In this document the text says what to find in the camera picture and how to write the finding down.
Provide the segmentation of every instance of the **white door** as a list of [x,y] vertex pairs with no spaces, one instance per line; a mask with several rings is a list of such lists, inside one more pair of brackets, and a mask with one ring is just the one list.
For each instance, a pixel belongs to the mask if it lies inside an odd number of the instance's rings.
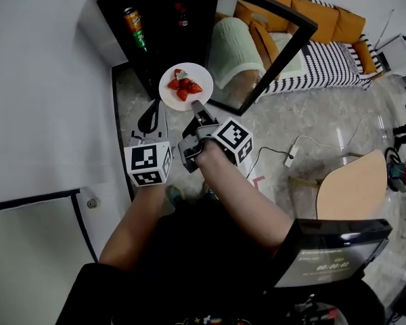
[[0,325],[55,324],[90,262],[70,198],[0,212]]

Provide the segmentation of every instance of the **white plate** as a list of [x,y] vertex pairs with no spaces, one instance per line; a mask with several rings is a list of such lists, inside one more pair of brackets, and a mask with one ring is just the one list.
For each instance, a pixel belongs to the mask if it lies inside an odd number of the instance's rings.
[[[167,87],[172,79],[175,78],[175,69],[184,70],[188,74],[188,78],[194,82],[197,82],[203,89],[201,93],[188,94],[186,101],[182,101],[176,95],[176,91]],[[199,100],[202,104],[205,104],[214,89],[214,81],[211,75],[203,66],[194,64],[192,62],[183,62],[178,65],[170,67],[161,77],[159,85],[160,97],[162,101],[173,110],[189,111],[191,110],[191,103],[195,100]]]

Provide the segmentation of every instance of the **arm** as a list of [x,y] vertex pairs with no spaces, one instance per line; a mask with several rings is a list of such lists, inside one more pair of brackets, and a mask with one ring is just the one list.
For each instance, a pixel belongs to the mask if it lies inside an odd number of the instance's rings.
[[127,214],[108,240],[100,263],[83,266],[56,325],[111,324],[129,296],[128,271],[135,267],[160,217],[164,186],[138,190]]
[[233,220],[252,239],[275,253],[292,220],[245,179],[216,143],[206,142],[196,163]]
[[127,214],[104,247],[99,262],[132,270],[158,223],[163,201],[163,185],[139,188]]

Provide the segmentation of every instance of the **pillow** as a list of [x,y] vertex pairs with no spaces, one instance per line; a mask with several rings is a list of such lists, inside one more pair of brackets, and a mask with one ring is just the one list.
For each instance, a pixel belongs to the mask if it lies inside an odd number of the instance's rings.
[[[338,19],[338,10],[308,0],[292,0],[292,8],[317,23],[318,29],[311,37],[312,41],[326,44],[331,42]],[[289,23],[289,33],[294,34],[297,29],[296,25]]]
[[[288,7],[292,2],[292,0],[276,1]],[[247,25],[250,25],[251,21],[256,22],[270,33],[285,33],[289,23],[288,20],[245,1],[238,1],[233,17],[241,19]]]
[[337,7],[340,12],[337,24],[332,35],[332,41],[343,43],[356,43],[363,32],[365,18]]
[[228,17],[230,17],[230,16],[228,16],[227,14],[221,14],[221,13],[219,13],[219,12],[215,12],[215,22],[214,22],[214,25],[215,25],[216,23],[218,23],[220,20],[222,20],[222,19],[224,19],[224,18],[228,18]]
[[[282,52],[284,47],[290,42],[292,35],[285,32],[272,32],[271,37],[275,41],[278,51]],[[284,67],[284,69],[281,70],[277,80],[306,75],[307,70],[303,57],[304,54],[302,50],[296,53],[289,63]]]
[[263,67],[268,71],[279,54],[277,45],[271,35],[256,22],[251,22],[250,34],[256,45],[257,52],[262,58]]
[[375,73],[378,70],[374,64],[373,58],[368,50],[368,45],[365,41],[356,42],[353,45],[353,49],[357,52],[361,66],[363,67],[364,74]]

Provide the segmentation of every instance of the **wooden chair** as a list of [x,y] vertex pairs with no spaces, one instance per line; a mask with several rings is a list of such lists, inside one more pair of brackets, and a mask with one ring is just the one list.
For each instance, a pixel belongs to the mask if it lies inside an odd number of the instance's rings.
[[383,153],[374,150],[366,155],[348,155],[358,159],[330,172],[324,179],[306,181],[289,177],[290,183],[318,189],[318,219],[370,219],[384,202],[386,163]]

